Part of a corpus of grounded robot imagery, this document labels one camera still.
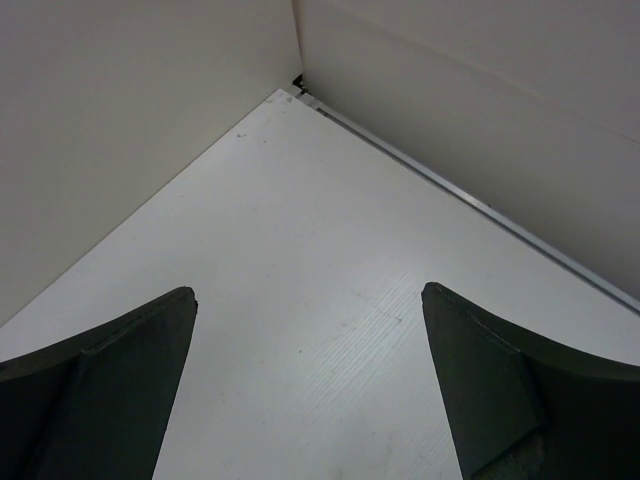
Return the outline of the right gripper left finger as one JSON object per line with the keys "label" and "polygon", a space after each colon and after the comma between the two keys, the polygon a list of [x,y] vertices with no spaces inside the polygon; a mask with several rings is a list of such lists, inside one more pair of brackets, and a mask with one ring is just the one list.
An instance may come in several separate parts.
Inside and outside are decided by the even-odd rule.
{"label": "right gripper left finger", "polygon": [[179,287],[2,362],[2,478],[152,478],[197,311]]}

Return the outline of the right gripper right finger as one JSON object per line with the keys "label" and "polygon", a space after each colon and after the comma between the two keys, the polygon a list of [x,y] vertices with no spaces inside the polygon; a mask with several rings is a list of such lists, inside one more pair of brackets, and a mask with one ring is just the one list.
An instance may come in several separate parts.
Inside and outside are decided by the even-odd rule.
{"label": "right gripper right finger", "polygon": [[437,282],[422,305],[463,478],[638,478],[638,367],[543,337]]}

